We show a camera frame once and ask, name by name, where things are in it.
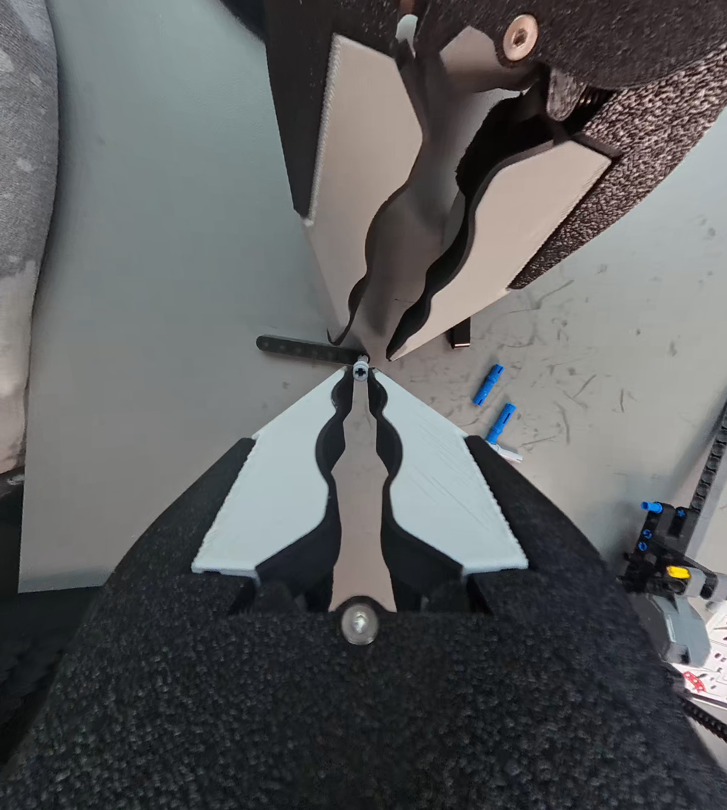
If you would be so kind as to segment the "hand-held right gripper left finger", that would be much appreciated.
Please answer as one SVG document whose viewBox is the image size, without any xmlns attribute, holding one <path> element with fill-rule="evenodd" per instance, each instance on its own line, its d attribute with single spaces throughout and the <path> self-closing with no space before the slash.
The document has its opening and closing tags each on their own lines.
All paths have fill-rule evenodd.
<svg viewBox="0 0 727 810">
<path fill-rule="evenodd" d="M 347 372 L 338 370 L 251 438 L 204 535 L 194 574 L 283 585 L 328 612 L 342 528 L 334 468 L 346 450 Z"/>
</svg>

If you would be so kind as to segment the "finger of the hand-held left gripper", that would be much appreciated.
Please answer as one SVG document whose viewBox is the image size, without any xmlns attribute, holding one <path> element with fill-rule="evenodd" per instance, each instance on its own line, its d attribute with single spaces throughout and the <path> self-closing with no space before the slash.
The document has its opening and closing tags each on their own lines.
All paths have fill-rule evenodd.
<svg viewBox="0 0 727 810">
<path fill-rule="evenodd" d="M 396 60 L 335 34 L 304 229 L 341 345 L 372 273 L 377 218 L 405 188 L 423 132 Z"/>
<path fill-rule="evenodd" d="M 401 359 L 504 297 L 611 165 L 610 156 L 571 139 L 502 161 L 466 201 L 459 242 L 429 269 L 427 289 L 401 319 L 388 360 Z"/>
</svg>

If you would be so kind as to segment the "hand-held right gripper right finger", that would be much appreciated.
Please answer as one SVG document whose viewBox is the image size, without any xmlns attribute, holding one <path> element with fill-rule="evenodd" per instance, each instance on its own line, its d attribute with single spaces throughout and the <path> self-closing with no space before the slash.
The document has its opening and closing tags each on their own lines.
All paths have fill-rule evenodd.
<svg viewBox="0 0 727 810">
<path fill-rule="evenodd" d="M 369 372 L 369 410 L 387 473 L 380 548 L 397 610 L 418 612 L 474 575 L 527 570 L 468 434 L 380 370 Z"/>
</svg>

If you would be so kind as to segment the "short black perforated toy beam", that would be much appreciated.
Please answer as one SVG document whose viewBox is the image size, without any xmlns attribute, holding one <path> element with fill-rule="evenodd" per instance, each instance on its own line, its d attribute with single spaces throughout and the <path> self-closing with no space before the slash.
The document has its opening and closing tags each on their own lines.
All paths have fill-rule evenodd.
<svg viewBox="0 0 727 810">
<path fill-rule="evenodd" d="M 317 343 L 277 335 L 257 336 L 256 346 L 260 351 L 270 355 L 304 359 L 322 364 L 352 366 L 359 360 L 369 362 L 369 354 L 361 348 L 335 346 L 330 343 Z"/>
</svg>

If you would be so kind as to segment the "blue toy connector pin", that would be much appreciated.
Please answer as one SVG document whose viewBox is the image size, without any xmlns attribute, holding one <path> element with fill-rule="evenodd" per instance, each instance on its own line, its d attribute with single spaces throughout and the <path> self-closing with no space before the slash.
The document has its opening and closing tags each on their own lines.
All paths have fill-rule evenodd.
<svg viewBox="0 0 727 810">
<path fill-rule="evenodd" d="M 485 404 L 491 391 L 494 389 L 496 383 L 500 380 L 503 372 L 504 367 L 500 364 L 495 364 L 490 368 L 479 389 L 471 400 L 474 406 L 480 408 Z"/>
<path fill-rule="evenodd" d="M 512 416 L 515 414 L 517 406 L 511 402 L 506 402 L 494 423 L 490 426 L 487 432 L 486 441 L 488 444 L 495 446 L 498 443 L 499 437 L 504 432 Z"/>
</svg>

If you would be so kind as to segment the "black and grey toy assembly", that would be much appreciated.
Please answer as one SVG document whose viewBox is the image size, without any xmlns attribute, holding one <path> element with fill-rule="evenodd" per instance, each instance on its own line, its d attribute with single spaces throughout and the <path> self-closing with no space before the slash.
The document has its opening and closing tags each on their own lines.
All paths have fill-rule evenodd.
<svg viewBox="0 0 727 810">
<path fill-rule="evenodd" d="M 643 501 L 642 530 L 618 580 L 628 594 L 658 655 L 667 663 L 701 667 L 711 650 L 705 620 L 693 606 L 727 602 L 727 574 L 709 570 L 687 555 L 703 502 L 673 507 Z"/>
</svg>

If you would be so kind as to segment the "long black perforated toy beam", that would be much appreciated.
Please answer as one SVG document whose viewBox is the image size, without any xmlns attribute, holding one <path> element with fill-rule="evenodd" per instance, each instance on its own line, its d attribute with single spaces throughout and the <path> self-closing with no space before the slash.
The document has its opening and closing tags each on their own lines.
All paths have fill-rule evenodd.
<svg viewBox="0 0 727 810">
<path fill-rule="evenodd" d="M 688 512 L 693 516 L 693 529 L 688 548 L 696 550 L 716 510 L 727 477 L 727 399 L 716 419 L 711 444 L 695 486 Z"/>
</svg>

